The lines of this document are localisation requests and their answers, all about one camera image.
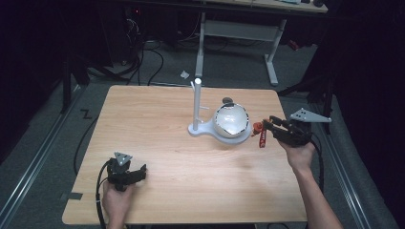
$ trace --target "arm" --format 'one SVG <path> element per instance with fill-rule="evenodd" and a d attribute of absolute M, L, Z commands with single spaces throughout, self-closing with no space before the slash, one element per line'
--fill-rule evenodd
<path fill-rule="evenodd" d="M 122 229 L 126 214 L 131 206 L 135 184 L 129 185 L 125 192 L 119 192 L 114 184 L 105 181 L 103 190 L 102 205 L 110 218 L 107 229 Z"/>
<path fill-rule="evenodd" d="M 297 177 L 309 228 L 343 228 L 313 178 L 310 164 L 315 147 L 312 143 L 297 148 L 292 148 L 280 141 L 279 143 L 286 150 L 288 163 Z"/>

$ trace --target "robotic arm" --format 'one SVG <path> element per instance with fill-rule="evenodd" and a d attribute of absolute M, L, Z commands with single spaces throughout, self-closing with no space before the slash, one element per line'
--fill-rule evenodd
<path fill-rule="evenodd" d="M 115 152 L 116 158 L 110 158 L 107 165 L 108 181 L 116 185 L 116 189 L 124 192 L 126 186 L 146 179 L 146 164 L 139 170 L 129 172 L 131 156 Z"/>
<path fill-rule="evenodd" d="M 311 122 L 331 122 L 331 119 L 301 109 L 290 115 L 288 120 L 270 116 L 263 120 L 263 128 L 271 131 L 274 138 L 292 147 L 299 147 L 309 143 L 312 138 Z"/>

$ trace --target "white pole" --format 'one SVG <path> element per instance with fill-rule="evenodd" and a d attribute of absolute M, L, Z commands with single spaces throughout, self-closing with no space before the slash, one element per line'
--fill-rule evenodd
<path fill-rule="evenodd" d="M 200 94 L 202 90 L 202 81 L 200 78 L 194 80 L 194 120 L 193 130 L 199 129 L 199 111 L 200 111 Z"/>

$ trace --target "white stand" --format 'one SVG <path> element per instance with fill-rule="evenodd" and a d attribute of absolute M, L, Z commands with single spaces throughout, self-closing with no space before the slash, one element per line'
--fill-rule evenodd
<path fill-rule="evenodd" d="M 250 137 L 251 133 L 251 126 L 250 122 L 247 122 L 247 127 L 244 131 L 242 131 L 241 135 L 236 137 L 224 137 L 218 134 L 214 128 L 214 121 L 212 118 L 205 122 L 201 123 L 199 118 L 199 111 L 200 111 L 200 95 L 201 95 L 201 85 L 202 81 L 199 78 L 196 78 L 194 81 L 194 114 L 193 114 L 193 123 L 188 126 L 188 133 L 192 136 L 199 136 L 199 135 L 211 135 L 217 138 L 219 141 L 229 144 L 229 145 L 236 145 L 246 141 Z"/>
<path fill-rule="evenodd" d="M 246 130 L 244 130 L 241 135 L 239 135 L 237 137 L 233 137 L 233 138 L 228 138 L 228 137 L 224 137 L 222 135 L 219 135 L 215 131 L 214 122 L 212 121 L 212 119 L 210 119 L 209 121 L 207 121 L 205 123 L 199 124 L 199 127 L 198 127 L 197 131 L 194 131 L 193 130 L 193 125 L 190 124 L 188 126 L 188 133 L 190 133 L 190 135 L 192 135 L 192 136 L 211 135 L 211 136 L 217 138 L 219 141 L 221 141 L 221 142 L 223 142 L 225 144 L 237 145 L 237 144 L 240 144 L 240 143 L 246 141 L 250 137 L 251 129 L 252 128 L 250 126 L 250 123 L 248 123 Z"/>
<path fill-rule="evenodd" d="M 273 66 L 273 57 L 277 51 L 286 19 L 281 20 L 278 27 L 260 26 L 252 24 L 242 24 L 224 21 L 205 20 L 205 13 L 202 13 L 200 25 L 200 46 L 197 54 L 196 77 L 203 77 L 203 41 L 206 35 L 233 37 L 249 40 L 268 41 L 272 43 L 269 54 L 265 55 L 266 67 L 270 83 L 273 86 L 278 85 L 276 72 Z"/>

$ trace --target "human hand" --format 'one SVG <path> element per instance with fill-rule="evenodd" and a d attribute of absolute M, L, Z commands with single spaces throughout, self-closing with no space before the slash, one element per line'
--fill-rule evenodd
<path fill-rule="evenodd" d="M 102 206 L 109 217 L 108 229 L 121 229 L 124 225 L 126 214 L 131 206 L 132 194 L 135 184 L 129 185 L 125 192 L 116 190 L 114 184 L 105 181 L 103 184 Z"/>
<path fill-rule="evenodd" d="M 284 142 L 278 142 L 286 150 L 288 164 L 294 173 L 310 172 L 310 164 L 315 152 L 315 146 L 312 143 L 309 142 L 304 146 L 291 147 Z"/>

